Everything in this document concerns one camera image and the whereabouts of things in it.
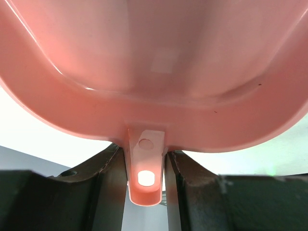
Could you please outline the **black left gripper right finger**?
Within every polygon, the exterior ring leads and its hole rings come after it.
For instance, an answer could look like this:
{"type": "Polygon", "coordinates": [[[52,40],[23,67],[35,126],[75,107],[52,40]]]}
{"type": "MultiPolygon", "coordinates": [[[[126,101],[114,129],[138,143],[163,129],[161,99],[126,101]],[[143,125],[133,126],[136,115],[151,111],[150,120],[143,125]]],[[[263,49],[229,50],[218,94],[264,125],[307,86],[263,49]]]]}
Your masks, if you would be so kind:
{"type": "Polygon", "coordinates": [[[171,231],[305,231],[308,177],[216,175],[181,151],[167,153],[171,231]]]}

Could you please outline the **pink plastic dustpan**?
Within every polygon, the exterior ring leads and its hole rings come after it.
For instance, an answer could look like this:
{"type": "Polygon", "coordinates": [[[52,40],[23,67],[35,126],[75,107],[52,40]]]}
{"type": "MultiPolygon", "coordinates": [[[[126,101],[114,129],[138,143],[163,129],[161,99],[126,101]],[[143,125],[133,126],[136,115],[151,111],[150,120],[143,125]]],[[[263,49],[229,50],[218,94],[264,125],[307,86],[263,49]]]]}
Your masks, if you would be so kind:
{"type": "Polygon", "coordinates": [[[0,83],[29,113],[126,154],[162,199],[167,151],[222,153],[308,112],[305,0],[3,0],[0,83]]]}

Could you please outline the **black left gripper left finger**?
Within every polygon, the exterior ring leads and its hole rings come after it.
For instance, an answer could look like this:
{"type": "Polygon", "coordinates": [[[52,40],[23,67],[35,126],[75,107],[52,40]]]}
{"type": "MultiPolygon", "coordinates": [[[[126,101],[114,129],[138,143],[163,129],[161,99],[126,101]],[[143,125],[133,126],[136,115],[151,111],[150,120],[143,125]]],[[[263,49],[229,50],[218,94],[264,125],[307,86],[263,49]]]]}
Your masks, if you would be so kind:
{"type": "Polygon", "coordinates": [[[3,231],[119,231],[127,192],[124,151],[116,144],[62,172],[0,173],[3,231]]]}

